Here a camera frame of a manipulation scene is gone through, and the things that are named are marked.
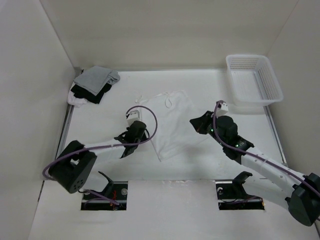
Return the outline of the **folded grey tank top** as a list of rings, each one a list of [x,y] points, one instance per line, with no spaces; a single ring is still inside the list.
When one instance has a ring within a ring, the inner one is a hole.
[[[105,84],[113,85],[121,79],[117,71],[93,66],[75,78],[74,83],[96,95]]]

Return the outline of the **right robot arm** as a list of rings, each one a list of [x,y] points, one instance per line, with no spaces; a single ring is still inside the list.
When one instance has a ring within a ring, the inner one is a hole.
[[[229,116],[216,117],[212,111],[189,121],[201,135],[210,135],[232,161],[250,168],[273,183],[258,186],[257,196],[273,202],[304,226],[320,218],[320,177],[305,175],[268,158],[253,143],[238,134],[238,126]]]

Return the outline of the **folded black tank top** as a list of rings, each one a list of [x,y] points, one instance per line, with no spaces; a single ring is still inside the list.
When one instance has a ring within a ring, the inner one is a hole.
[[[111,84],[106,83],[104,87],[96,94],[89,92],[88,90],[78,86],[74,85],[71,88],[71,92],[74,94],[74,96],[78,99],[85,99],[90,103],[93,104],[99,104],[104,96],[105,93],[107,93],[112,88]]]

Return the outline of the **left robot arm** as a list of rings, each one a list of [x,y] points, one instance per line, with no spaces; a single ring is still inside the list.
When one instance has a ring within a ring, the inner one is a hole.
[[[99,154],[105,153],[108,160],[133,154],[140,143],[147,141],[146,129],[146,124],[136,120],[125,132],[105,143],[89,146],[73,140],[45,172],[68,193],[76,193],[84,188]]]

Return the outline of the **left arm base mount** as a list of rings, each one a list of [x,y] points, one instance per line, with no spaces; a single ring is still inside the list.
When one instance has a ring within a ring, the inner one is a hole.
[[[105,198],[112,199],[119,203],[113,204],[108,200],[101,198],[95,194],[79,190],[82,194],[81,211],[126,211],[129,183],[127,181],[113,181],[102,171],[98,174],[105,180],[106,184],[102,191],[96,191]]]

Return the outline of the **folded white tank top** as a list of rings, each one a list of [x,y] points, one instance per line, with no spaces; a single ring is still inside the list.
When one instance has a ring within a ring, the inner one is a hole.
[[[72,91],[68,92],[67,103],[76,108],[80,108],[83,105],[86,105],[88,101],[85,98],[77,98],[75,97]]]

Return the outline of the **white tank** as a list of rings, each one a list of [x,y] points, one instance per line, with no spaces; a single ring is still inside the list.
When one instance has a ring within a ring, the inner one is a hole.
[[[83,105],[86,105],[88,101],[85,98],[77,98],[75,97],[72,91],[68,92],[67,103],[76,108],[80,108]]]
[[[206,140],[206,135],[198,134],[190,123],[200,116],[191,98],[183,90],[164,92],[139,103],[152,110],[139,108],[140,117],[152,134],[157,118],[158,127],[151,139],[159,161],[163,162],[181,153],[186,153]]]

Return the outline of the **white plastic basket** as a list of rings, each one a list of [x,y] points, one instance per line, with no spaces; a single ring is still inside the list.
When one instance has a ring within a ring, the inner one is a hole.
[[[265,107],[283,101],[283,91],[266,56],[230,54],[225,61],[235,105]]]

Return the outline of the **metal table edge rail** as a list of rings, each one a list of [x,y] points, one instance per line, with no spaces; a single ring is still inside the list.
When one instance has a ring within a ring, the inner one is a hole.
[[[54,159],[53,159],[54,161],[58,158],[58,156],[62,152],[62,148],[66,143],[67,134],[68,134],[70,124],[71,124],[71,118],[72,118],[75,106],[68,104],[68,95],[69,95],[69,91],[71,89],[73,82],[74,82],[74,80],[72,80],[71,83],[69,84],[69,86],[67,87],[67,95],[65,98],[66,109],[64,112],[64,116],[63,116],[61,130],[59,131],[59,138],[58,138],[57,147],[56,147],[56,151],[55,151]]]

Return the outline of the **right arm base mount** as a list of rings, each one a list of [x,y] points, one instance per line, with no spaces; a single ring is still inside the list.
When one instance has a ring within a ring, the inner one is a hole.
[[[253,174],[243,171],[234,179],[215,182],[218,208],[221,211],[265,210],[261,197],[247,194],[244,183]]]

